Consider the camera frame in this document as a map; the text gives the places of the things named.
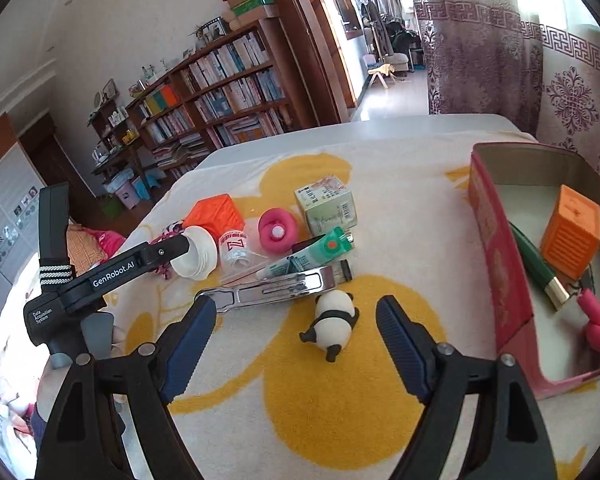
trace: chair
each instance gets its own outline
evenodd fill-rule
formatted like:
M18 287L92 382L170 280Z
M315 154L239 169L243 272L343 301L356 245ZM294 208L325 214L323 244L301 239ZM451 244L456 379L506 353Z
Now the chair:
M384 89L387 90L389 87L386 85L384 78L389 76L395 83L396 78L394 76L394 72L395 68L390 63L382 63L378 64L378 66L369 68L367 70L367 73L372 76L371 81L369 82L369 86L371 86L374 83L375 79L379 79Z

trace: orange pillow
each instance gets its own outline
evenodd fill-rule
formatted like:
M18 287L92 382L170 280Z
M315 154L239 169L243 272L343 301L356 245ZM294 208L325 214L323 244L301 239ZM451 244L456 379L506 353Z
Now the orange pillow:
M108 257L98 245L95 236L83 231L79 224L69 224L66 231L66 248L77 276Z

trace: purple patterned curtain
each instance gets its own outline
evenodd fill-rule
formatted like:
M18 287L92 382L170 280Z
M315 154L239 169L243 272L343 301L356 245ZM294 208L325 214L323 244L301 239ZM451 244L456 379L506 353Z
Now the purple patterned curtain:
M432 114L493 113L535 134L542 87L539 30L516 0L414 0Z
M580 153L600 173L599 28L541 24L522 16L517 0L414 0L414 7L430 113L503 115L541 142Z

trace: barcode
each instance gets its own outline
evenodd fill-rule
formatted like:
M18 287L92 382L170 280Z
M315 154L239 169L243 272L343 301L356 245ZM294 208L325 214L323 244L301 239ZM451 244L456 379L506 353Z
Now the barcode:
M347 220L349 220L351 218L351 211L349 209L349 202L345 202L344 204L342 204L342 215Z

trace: orange box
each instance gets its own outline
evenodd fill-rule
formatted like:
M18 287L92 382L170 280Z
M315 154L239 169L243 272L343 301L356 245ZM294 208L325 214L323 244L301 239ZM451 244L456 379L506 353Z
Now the orange box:
M227 194L211 196L198 200L182 222L184 228L200 226L212 235L216 244L227 231L244 229L244 219Z
M542 236L542 257L549 265L577 280L599 248L600 206L563 184Z

